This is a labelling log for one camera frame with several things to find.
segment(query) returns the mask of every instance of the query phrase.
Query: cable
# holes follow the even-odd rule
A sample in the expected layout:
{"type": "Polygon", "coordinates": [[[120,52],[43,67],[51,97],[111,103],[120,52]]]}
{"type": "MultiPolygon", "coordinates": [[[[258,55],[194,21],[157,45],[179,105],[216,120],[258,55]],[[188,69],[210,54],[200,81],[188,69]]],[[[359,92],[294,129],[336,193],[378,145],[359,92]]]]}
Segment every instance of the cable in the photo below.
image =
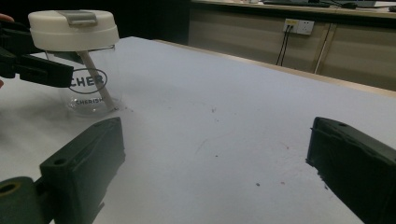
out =
{"type": "Polygon", "coordinates": [[[293,26],[290,26],[290,25],[288,25],[286,27],[285,34],[283,35],[282,47],[280,48],[279,55],[277,56],[276,65],[279,63],[280,55],[282,54],[282,51],[283,51],[283,46],[285,46],[285,41],[286,41],[287,37],[289,36],[288,33],[290,33],[292,28],[293,28],[293,26]]]}
{"type": "Polygon", "coordinates": [[[334,0],[330,0],[331,1],[331,3],[329,3],[329,2],[323,2],[323,1],[320,1],[320,3],[324,3],[324,4],[328,4],[328,5],[330,5],[330,6],[337,6],[337,7],[340,7],[342,4],[341,3],[337,3],[336,1],[334,1],[334,0]]]}
{"type": "Polygon", "coordinates": [[[285,49],[283,50],[283,56],[282,56],[282,61],[280,62],[280,66],[283,66],[283,59],[285,58],[286,48],[288,47],[289,35],[290,35],[290,31],[291,31],[292,27],[293,26],[290,27],[290,29],[289,29],[289,31],[288,31],[288,33],[286,35],[286,44],[285,44],[285,49]]]}

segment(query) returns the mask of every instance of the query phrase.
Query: human hand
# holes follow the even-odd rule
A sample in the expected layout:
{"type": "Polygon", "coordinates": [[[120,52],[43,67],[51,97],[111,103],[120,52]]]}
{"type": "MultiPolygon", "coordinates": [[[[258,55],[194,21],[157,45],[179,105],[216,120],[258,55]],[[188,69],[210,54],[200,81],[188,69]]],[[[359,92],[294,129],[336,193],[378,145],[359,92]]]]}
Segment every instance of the human hand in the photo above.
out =
{"type": "MultiPolygon", "coordinates": [[[[0,13],[0,20],[1,21],[14,21],[14,18],[6,15],[6,14],[2,14],[0,13]]],[[[0,88],[4,85],[4,82],[2,80],[0,80],[0,88]]]]}

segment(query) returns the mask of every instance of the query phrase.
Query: robotic arm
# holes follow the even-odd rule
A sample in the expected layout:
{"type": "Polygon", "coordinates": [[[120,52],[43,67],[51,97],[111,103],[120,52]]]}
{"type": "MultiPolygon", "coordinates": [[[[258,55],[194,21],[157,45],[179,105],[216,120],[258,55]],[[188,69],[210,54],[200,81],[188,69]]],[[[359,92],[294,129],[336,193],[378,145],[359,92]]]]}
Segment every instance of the robotic arm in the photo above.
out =
{"type": "Polygon", "coordinates": [[[29,29],[13,21],[0,21],[0,77],[20,79],[56,88],[68,88],[73,67],[40,59],[30,54],[35,47],[29,29]]]}
{"type": "Polygon", "coordinates": [[[0,182],[0,223],[92,224],[124,160],[120,118],[93,124],[41,163],[36,182],[0,182]]]}

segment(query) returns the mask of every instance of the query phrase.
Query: dark spot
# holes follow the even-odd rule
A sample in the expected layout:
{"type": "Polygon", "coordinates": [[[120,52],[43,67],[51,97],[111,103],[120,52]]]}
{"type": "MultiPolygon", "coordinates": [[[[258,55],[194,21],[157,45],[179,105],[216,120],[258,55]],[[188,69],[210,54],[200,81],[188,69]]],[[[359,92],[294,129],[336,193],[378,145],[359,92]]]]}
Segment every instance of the dark spot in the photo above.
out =
{"type": "Polygon", "coordinates": [[[65,159],[58,159],[58,160],[56,160],[53,164],[55,164],[55,165],[62,165],[62,164],[65,164],[66,163],[66,160],[65,159]]]}
{"type": "Polygon", "coordinates": [[[1,193],[7,193],[9,191],[12,191],[15,189],[17,186],[15,184],[6,184],[5,186],[0,188],[0,194],[1,193]]]}
{"type": "Polygon", "coordinates": [[[286,149],[289,149],[289,146],[284,144],[283,142],[281,142],[280,144],[282,144],[286,149]]]}

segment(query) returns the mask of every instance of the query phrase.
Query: power socket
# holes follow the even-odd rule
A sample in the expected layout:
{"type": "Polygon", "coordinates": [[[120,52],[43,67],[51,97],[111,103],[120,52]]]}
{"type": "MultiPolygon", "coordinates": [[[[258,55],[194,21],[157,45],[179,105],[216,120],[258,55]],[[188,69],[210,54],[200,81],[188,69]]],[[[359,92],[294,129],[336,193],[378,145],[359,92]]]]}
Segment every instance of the power socket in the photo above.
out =
{"type": "Polygon", "coordinates": [[[313,21],[299,21],[296,33],[300,35],[311,35],[312,29],[314,29],[313,21]]]}
{"type": "Polygon", "coordinates": [[[290,33],[297,33],[297,28],[299,25],[299,21],[295,19],[285,19],[285,25],[283,25],[283,32],[286,32],[288,26],[292,26],[290,33]]]}
{"type": "Polygon", "coordinates": [[[288,26],[292,26],[290,33],[299,35],[311,35],[312,30],[314,29],[314,22],[285,19],[285,24],[283,25],[283,32],[286,32],[288,26]]]}

